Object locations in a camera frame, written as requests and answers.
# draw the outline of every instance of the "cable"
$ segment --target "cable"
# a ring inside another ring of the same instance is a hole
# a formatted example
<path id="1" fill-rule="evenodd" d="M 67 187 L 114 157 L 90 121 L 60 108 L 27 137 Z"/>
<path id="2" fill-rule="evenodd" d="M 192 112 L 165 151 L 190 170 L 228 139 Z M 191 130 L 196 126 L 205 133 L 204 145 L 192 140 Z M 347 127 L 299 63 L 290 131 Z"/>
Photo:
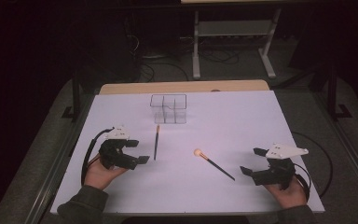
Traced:
<path id="1" fill-rule="evenodd" d="M 221 59 L 221 58 L 213 55 L 212 53 L 209 55 L 206 55 L 203 51 L 201 51 L 199 53 L 199 55 L 203 59 L 213 62 L 213 63 L 236 64 L 240 61 L 240 53 L 239 52 L 234 52 L 232 55 L 230 55 L 230 53 L 228 53 L 227 51 L 224 51 L 224 50 L 216 50 L 216 51 L 225 53 L 227 55 L 227 57 L 225 59 Z M 231 60 L 232 58 L 235 58 L 235 61 L 233 63 L 228 63 L 227 61 Z"/>
<path id="2" fill-rule="evenodd" d="M 151 56 L 142 56 L 143 59 L 162 59 L 162 58 L 168 58 L 168 54 L 156 54 Z"/>
<path id="3" fill-rule="evenodd" d="M 309 186 L 311 187 L 312 186 L 312 181 L 310 180 L 310 173 L 308 173 L 302 166 L 298 165 L 298 164 L 295 164 L 293 163 L 295 166 L 298 166 L 299 168 L 301 168 L 308 176 L 308 180 L 310 182 Z"/>
<path id="4" fill-rule="evenodd" d="M 127 35 L 127 37 L 134 38 L 136 40 L 136 46 L 133 48 L 133 50 L 130 51 L 132 55 L 135 55 L 135 51 L 139 48 L 141 42 L 139 41 L 138 37 L 136 37 L 135 35 Z"/>
<path id="5" fill-rule="evenodd" d="M 86 156 L 84 157 L 84 160 L 83 160 L 83 165 L 82 165 L 82 168 L 81 168 L 81 185 L 83 186 L 84 185 L 84 179 L 86 178 L 86 173 L 87 173 L 87 170 L 89 168 L 88 166 L 88 163 L 89 163 L 89 158 L 90 158 L 90 155 L 91 155 L 91 151 L 92 149 L 94 148 L 95 146 L 95 143 L 97 142 L 97 139 L 103 134 L 103 133 L 109 133 L 111 132 L 112 130 L 114 130 L 115 127 L 113 127 L 112 129 L 105 129 L 103 131 L 101 131 L 100 133 L 97 134 L 97 136 L 95 136 L 94 139 L 91 140 L 91 142 L 89 143 L 89 148 L 87 149 L 87 153 L 86 153 Z"/>
<path id="6" fill-rule="evenodd" d="M 97 156 L 94 159 L 92 159 L 91 161 L 89 161 L 89 163 L 87 164 L 87 168 L 89 168 L 94 162 L 96 162 L 100 158 L 101 158 L 101 156 Z"/>
<path id="7" fill-rule="evenodd" d="M 150 73 L 147 73 L 142 67 L 141 67 L 141 72 L 142 73 L 144 73 L 144 74 L 146 74 L 146 75 L 149 75 L 150 77 L 145 77 L 146 79 L 147 79 L 147 81 L 146 82 L 150 82 L 151 80 L 154 80 L 154 75 L 155 75 L 155 70 L 151 67 L 151 66 L 149 66 L 149 65 L 147 65 L 147 64 L 141 64 L 141 66 L 146 66 L 146 67 L 148 67 L 150 70 L 151 70 L 151 74 Z"/>
<path id="8" fill-rule="evenodd" d="M 170 65 L 170 66 L 176 67 L 177 69 L 182 71 L 182 73 L 185 75 L 186 81 L 188 81 L 188 76 L 187 76 L 186 71 L 183 68 L 181 68 L 180 66 L 178 66 L 178 65 L 176 65 L 174 63 L 148 63 L 148 64 Z"/>
<path id="9" fill-rule="evenodd" d="M 322 193 L 319 194 L 319 197 L 322 198 L 325 195 L 325 193 L 327 192 L 327 190 L 330 188 L 331 181 L 333 180 L 333 162 L 332 162 L 330 156 L 328 155 L 327 151 L 320 144 L 318 144 L 315 140 L 311 139 L 310 137 L 306 136 L 303 133 L 297 133 L 297 132 L 292 132 L 292 133 L 300 135 L 300 136 L 310 140 L 312 143 L 314 143 L 316 146 L 318 146 L 321 149 L 321 151 L 324 153 L 324 155 L 328 159 L 329 166 L 330 166 L 330 172 L 329 172 L 329 178 L 328 178 L 327 184 L 326 184 L 324 190 L 322 191 Z"/>

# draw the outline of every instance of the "human hand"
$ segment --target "human hand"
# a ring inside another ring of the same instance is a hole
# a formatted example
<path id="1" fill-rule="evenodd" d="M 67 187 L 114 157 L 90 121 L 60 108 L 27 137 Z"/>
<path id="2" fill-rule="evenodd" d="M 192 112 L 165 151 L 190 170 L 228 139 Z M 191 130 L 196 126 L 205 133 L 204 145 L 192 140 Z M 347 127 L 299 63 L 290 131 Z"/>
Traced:
<path id="1" fill-rule="evenodd" d="M 292 177 L 287 189 L 280 189 L 279 185 L 265 185 L 264 187 L 274 196 L 283 209 L 307 204 L 304 189 L 295 176 Z"/>
<path id="2" fill-rule="evenodd" d="M 100 154 L 97 154 L 97 156 L 89 162 L 84 185 L 104 190 L 113 179 L 124 174 L 126 171 L 128 171 L 128 169 L 121 167 L 115 168 L 114 166 L 109 169 L 104 168 L 100 161 Z"/>

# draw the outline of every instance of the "clear acrylic box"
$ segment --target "clear acrylic box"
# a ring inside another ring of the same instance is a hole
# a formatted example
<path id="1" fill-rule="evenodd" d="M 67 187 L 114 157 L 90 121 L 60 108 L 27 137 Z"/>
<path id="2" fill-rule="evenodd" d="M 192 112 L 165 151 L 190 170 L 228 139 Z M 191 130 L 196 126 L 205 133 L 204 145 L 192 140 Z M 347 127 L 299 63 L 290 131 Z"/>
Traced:
<path id="1" fill-rule="evenodd" d="M 185 94 L 154 94 L 150 100 L 150 107 L 157 124 L 186 123 L 187 99 Z"/>

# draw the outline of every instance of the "white paper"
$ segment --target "white paper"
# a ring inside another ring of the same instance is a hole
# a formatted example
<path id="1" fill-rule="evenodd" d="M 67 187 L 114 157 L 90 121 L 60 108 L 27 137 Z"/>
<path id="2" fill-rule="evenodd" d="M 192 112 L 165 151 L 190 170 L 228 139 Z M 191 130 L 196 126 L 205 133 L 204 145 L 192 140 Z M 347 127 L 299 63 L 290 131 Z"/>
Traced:
<path id="1" fill-rule="evenodd" d="M 255 214 L 279 210 L 262 186 L 241 173 L 240 166 L 267 170 L 264 157 L 253 148 L 273 143 L 295 146 L 273 91 L 187 92 L 186 124 L 160 124 L 157 159 L 153 161 L 157 124 L 150 108 L 152 94 L 98 95 L 79 137 L 51 212 L 80 189 L 80 173 L 87 148 L 96 134 L 124 125 L 138 147 L 123 148 L 134 157 L 150 156 L 147 164 L 113 180 L 105 213 L 141 216 L 172 214 Z M 98 152 L 98 139 L 91 158 Z M 202 152 L 235 181 L 193 152 Z M 305 168 L 300 157 L 292 158 Z M 308 180 L 300 169 L 297 173 Z M 314 187 L 309 206 L 324 207 Z"/>

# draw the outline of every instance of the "gray sleeve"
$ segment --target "gray sleeve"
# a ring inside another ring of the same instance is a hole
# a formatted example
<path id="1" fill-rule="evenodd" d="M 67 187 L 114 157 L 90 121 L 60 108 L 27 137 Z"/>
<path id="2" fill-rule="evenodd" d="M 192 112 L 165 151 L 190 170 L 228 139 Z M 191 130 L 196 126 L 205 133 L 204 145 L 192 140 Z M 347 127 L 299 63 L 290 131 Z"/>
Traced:
<path id="1" fill-rule="evenodd" d="M 62 224 L 103 223 L 103 210 L 108 194 L 100 189 L 83 186 L 77 195 L 58 207 Z"/>
<path id="2" fill-rule="evenodd" d="M 278 212 L 280 224 L 315 224 L 318 221 L 307 205 L 283 209 Z"/>

